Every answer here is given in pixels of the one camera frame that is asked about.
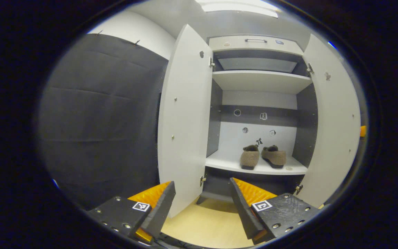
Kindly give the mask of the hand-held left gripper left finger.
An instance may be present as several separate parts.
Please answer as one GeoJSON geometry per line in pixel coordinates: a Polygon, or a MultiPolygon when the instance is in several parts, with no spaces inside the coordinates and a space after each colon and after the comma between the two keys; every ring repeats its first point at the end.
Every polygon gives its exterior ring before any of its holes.
{"type": "Polygon", "coordinates": [[[152,244],[161,233],[175,195],[175,182],[168,181],[130,197],[114,196],[87,214],[121,238],[152,244]]]}

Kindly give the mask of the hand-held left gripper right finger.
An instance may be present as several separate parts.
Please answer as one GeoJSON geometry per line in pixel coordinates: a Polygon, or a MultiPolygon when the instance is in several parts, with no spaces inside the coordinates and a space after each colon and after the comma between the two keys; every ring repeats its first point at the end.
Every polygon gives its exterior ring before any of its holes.
{"type": "Polygon", "coordinates": [[[229,188],[245,235],[255,245],[294,231],[321,211],[293,194],[276,195],[237,178],[230,178],[229,188]]]}

